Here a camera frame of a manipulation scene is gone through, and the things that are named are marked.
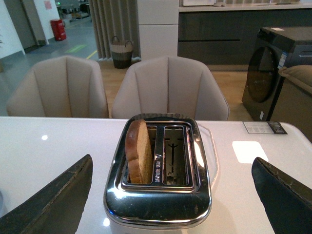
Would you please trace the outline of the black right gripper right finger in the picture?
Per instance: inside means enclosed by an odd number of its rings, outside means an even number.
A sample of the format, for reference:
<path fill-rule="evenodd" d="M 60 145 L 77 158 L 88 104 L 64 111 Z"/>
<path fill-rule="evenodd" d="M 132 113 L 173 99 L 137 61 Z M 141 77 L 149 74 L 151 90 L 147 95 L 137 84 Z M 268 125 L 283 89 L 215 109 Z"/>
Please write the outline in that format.
<path fill-rule="evenodd" d="M 312 232 L 312 190 L 260 157 L 252 164 L 257 194 L 276 234 Z"/>

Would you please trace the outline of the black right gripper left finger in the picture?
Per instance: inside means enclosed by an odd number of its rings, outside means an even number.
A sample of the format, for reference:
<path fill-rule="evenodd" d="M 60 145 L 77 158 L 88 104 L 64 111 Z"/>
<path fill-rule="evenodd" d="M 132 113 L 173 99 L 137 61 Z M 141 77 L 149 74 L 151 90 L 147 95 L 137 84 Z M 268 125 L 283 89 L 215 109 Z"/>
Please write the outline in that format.
<path fill-rule="evenodd" d="M 2 234 L 74 234 L 92 184 L 86 155 L 24 203 L 1 217 Z"/>

